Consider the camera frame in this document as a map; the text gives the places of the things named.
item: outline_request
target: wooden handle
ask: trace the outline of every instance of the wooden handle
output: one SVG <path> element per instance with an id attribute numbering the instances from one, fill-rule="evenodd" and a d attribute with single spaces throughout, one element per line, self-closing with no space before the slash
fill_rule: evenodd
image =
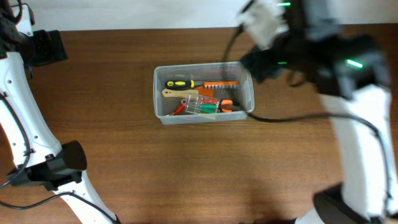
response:
<path id="1" fill-rule="evenodd" d="M 162 95 L 164 97 L 179 97 L 179 98 L 188 98 L 189 94 L 199 94 L 198 90 L 184 90 L 184 91 L 175 91 L 164 89 L 162 91 Z"/>

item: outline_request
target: green led indicator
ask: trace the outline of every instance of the green led indicator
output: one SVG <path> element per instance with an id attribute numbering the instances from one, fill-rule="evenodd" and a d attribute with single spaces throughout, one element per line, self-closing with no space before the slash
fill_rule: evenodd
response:
<path id="1" fill-rule="evenodd" d="M 282 6 L 282 7 L 289 7 L 292 4 L 290 2 L 284 2 L 284 3 L 279 3 L 278 6 Z"/>
<path id="2" fill-rule="evenodd" d="M 355 62 L 355 61 L 350 60 L 350 59 L 347 60 L 347 64 L 355 66 L 357 68 L 363 68 L 363 64 L 361 64 L 359 62 Z"/>

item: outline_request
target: plastic bin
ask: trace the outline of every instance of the plastic bin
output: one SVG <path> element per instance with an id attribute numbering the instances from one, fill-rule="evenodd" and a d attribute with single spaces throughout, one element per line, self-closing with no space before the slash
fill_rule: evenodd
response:
<path id="1" fill-rule="evenodd" d="M 157 67 L 154 75 L 154 106 L 155 114 L 163 124 L 190 124 L 219 121 L 235 121 L 246 119 L 244 111 L 215 114 L 186 114 L 168 116 L 180 105 L 181 98 L 164 98 L 162 90 L 169 80 L 222 80 L 222 63 L 206 63 L 197 65 L 176 65 Z M 229 90 L 215 90 L 214 98 L 230 98 L 237 100 L 245 110 L 254 110 L 254 91 L 249 72 L 239 62 L 227 63 L 227 74 L 230 80 L 239 80 L 239 88 L 231 96 Z"/>

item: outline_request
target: brown wooden surface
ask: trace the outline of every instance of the brown wooden surface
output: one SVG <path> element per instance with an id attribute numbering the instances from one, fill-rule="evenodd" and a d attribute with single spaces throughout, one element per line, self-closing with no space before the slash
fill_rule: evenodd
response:
<path id="1" fill-rule="evenodd" d="M 69 60 L 35 68 L 29 82 L 60 142 L 79 140 L 88 175 L 123 223 L 251 223 L 294 218 L 312 208 L 314 192 L 341 180 L 337 142 L 328 121 L 255 121 L 164 126 L 155 117 L 154 70 L 163 65 L 219 62 L 232 29 L 62 32 Z M 398 25 L 346 26 L 375 35 L 398 74 Z M 239 38 L 231 60 L 252 47 Z M 392 135 L 398 146 L 398 88 Z M 310 84 L 285 80 L 256 87 L 256 110 L 284 117 L 322 111 Z M 0 138 L 0 180 L 13 167 Z M 43 187 L 0 191 L 27 205 L 51 196 Z M 1 223 L 79 223 L 62 200 L 39 208 L 0 208 Z"/>

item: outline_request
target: gray plastic container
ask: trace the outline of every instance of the gray plastic container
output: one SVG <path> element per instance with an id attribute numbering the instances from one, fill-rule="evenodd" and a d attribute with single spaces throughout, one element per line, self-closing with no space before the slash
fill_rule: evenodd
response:
<path id="1" fill-rule="evenodd" d="M 243 111 L 215 114 L 190 114 L 179 116 L 167 116 L 172 114 L 180 105 L 181 98 L 165 98 L 162 90 L 165 83 L 170 80 L 222 80 L 222 63 L 206 63 L 197 65 L 176 65 L 157 67 L 154 75 L 154 104 L 155 114 L 163 124 L 190 124 L 218 121 L 236 121 L 246 119 Z M 227 63 L 228 79 L 239 80 L 239 89 L 232 96 L 238 100 L 248 112 L 254 110 L 254 91 L 249 72 L 239 62 Z M 222 98 L 229 98 L 229 92 L 224 91 Z"/>

